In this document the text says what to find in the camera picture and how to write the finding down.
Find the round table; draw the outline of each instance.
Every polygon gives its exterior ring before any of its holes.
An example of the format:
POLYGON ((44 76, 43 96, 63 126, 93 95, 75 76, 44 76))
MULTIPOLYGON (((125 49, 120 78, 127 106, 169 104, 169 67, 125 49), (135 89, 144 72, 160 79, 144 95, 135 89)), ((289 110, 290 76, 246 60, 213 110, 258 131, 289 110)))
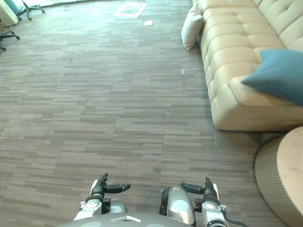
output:
POLYGON ((303 226, 303 127, 260 149, 255 176, 271 209, 289 226, 303 226))

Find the sofa cushion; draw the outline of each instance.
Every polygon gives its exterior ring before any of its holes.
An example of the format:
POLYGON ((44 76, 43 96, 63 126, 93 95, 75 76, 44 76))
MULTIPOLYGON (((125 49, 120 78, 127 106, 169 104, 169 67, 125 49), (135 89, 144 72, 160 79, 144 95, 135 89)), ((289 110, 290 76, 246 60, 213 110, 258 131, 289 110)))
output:
POLYGON ((253 0, 287 49, 303 51, 303 0, 253 0))
POLYGON ((202 29, 203 16, 197 4, 189 10, 181 31, 184 48, 189 51, 197 42, 197 38, 202 29))
POLYGON ((210 101, 230 79, 250 75, 262 50, 284 48, 257 8, 211 8, 204 20, 200 38, 210 101))
POLYGON ((242 83, 303 106, 303 52, 268 50, 261 66, 242 83))

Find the tufted sofa seat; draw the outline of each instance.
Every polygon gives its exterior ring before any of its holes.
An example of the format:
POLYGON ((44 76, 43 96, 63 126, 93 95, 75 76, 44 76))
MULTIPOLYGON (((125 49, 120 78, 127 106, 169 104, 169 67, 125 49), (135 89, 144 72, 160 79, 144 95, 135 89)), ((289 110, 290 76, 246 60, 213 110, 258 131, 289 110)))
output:
POLYGON ((261 64, 261 51, 303 51, 303 0, 193 3, 204 17, 200 42, 215 127, 289 131, 303 125, 303 107, 241 83, 261 64))

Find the chair leg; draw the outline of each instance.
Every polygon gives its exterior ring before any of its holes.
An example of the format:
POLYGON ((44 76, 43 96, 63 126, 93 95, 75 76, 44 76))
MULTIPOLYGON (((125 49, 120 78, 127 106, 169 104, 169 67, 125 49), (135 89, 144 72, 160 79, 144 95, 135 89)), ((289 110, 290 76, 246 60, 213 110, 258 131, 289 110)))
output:
POLYGON ((31 10, 41 10, 42 13, 45 13, 44 9, 42 7, 40 7, 39 5, 29 7, 24 1, 22 1, 22 2, 25 6, 25 9, 23 11, 21 11, 20 13, 18 13, 17 16, 20 16, 21 14, 26 12, 27 13, 27 18, 29 20, 32 20, 32 18, 29 16, 29 13, 31 12, 31 10))
POLYGON ((28 18, 29 20, 32 20, 32 18, 29 16, 29 12, 30 12, 30 9, 27 8, 27 18, 28 18))
POLYGON ((12 33, 11 35, 1 35, 1 36, 0 36, 1 41, 2 41, 4 38, 11 38, 11 37, 15 37, 15 38, 18 39, 18 40, 21 39, 20 36, 16 35, 14 32, 11 31, 11 33, 12 33))

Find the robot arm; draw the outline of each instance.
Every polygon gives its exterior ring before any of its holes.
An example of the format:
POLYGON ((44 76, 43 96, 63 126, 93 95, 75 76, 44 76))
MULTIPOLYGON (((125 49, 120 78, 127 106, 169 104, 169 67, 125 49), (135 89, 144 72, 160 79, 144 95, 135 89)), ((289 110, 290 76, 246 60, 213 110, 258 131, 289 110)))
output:
POLYGON ((120 193, 131 187, 128 183, 107 185, 107 176, 108 174, 104 174, 100 179, 94 181, 90 190, 90 196, 80 203, 80 211, 77 213, 74 221, 108 213, 110 211, 111 199, 105 198, 105 193, 120 193))
POLYGON ((228 227, 227 221, 247 227, 241 222, 232 221, 226 217, 226 206, 220 204, 217 186, 208 177, 206 178, 205 188, 187 183, 181 183, 181 186, 186 192, 203 194, 202 199, 195 199, 194 207, 196 212, 202 213, 205 227, 228 227))

